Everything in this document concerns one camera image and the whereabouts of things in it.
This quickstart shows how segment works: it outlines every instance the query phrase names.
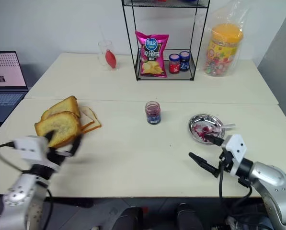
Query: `spoon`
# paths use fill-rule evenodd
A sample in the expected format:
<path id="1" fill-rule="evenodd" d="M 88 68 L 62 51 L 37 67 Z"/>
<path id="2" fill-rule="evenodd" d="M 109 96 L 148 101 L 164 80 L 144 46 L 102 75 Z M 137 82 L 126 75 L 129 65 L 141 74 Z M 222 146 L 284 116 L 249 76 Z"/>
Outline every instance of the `spoon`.
<path id="1" fill-rule="evenodd" d="M 212 126 L 205 126 L 202 128 L 202 131 L 204 133 L 212 133 L 212 132 L 219 132 L 223 128 L 234 128 L 236 125 L 235 124 L 227 124 L 219 127 L 212 127 Z"/>

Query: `potato chips bag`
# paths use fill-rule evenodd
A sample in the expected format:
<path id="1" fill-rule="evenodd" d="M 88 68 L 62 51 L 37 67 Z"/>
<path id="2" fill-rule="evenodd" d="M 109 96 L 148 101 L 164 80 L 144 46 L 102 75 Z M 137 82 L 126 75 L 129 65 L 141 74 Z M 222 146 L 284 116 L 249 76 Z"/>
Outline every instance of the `potato chips bag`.
<path id="1" fill-rule="evenodd" d="M 141 55 L 141 75 L 152 75 L 166 78 L 164 68 L 163 51 L 166 47 L 168 34 L 144 35 L 135 31 L 138 42 L 142 45 Z"/>

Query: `glass cup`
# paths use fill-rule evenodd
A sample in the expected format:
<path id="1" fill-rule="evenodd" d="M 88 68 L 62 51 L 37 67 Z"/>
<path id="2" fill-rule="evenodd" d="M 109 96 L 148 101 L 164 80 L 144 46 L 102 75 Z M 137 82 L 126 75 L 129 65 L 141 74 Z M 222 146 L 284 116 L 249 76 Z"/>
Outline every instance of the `glass cup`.
<path id="1" fill-rule="evenodd" d="M 100 64 L 105 69 L 116 69 L 116 58 L 112 42 L 109 40 L 102 40 L 98 43 L 98 47 L 100 50 L 100 53 L 98 54 Z"/>

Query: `metal plate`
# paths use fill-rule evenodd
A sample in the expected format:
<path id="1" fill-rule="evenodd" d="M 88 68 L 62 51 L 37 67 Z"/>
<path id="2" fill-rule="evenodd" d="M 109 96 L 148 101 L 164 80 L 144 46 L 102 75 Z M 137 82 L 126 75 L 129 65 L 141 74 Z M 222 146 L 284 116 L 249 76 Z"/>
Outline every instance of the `metal plate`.
<path id="1" fill-rule="evenodd" d="M 204 138 L 204 133 L 202 129 L 204 127 L 220 127 L 223 123 L 215 116 L 210 114 L 197 114 L 193 116 L 189 121 L 189 130 L 192 137 L 205 145 L 212 145 L 211 142 Z M 212 132 L 211 133 L 215 137 L 223 138 L 225 135 L 225 130 L 221 129 L 220 132 Z"/>

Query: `toast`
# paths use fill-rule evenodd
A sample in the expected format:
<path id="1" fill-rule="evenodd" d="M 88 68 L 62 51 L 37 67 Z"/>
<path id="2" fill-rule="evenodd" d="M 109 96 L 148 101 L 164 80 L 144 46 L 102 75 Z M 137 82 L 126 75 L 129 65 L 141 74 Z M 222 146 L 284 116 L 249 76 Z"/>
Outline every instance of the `toast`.
<path id="1" fill-rule="evenodd" d="M 95 123 L 95 121 L 88 116 L 86 116 L 81 109 L 80 110 L 80 121 L 81 121 L 81 130 L 84 130 L 86 127 L 90 126 L 91 124 Z"/>
<path id="2" fill-rule="evenodd" d="M 101 127 L 101 124 L 97 119 L 95 113 L 89 107 L 86 106 L 80 107 L 80 111 L 94 121 L 94 123 L 82 129 L 83 134 L 91 132 Z"/>
<path id="3" fill-rule="evenodd" d="M 51 115 L 46 120 L 35 123 L 34 126 L 38 136 L 44 136 L 52 130 L 56 131 L 48 144 L 48 146 L 55 148 L 69 144 L 81 134 L 80 120 L 69 111 Z"/>
<path id="4" fill-rule="evenodd" d="M 51 106 L 48 110 L 46 110 L 42 117 L 41 117 L 41 121 L 46 120 L 48 117 L 60 113 L 60 112 L 64 112 L 64 111 L 70 111 L 72 113 L 74 113 L 77 117 L 80 118 L 80 112 L 78 109 L 78 103 L 77 103 L 77 98 L 75 96 L 70 96 L 66 99 L 64 99 L 63 101 L 55 104 L 54 106 Z"/>

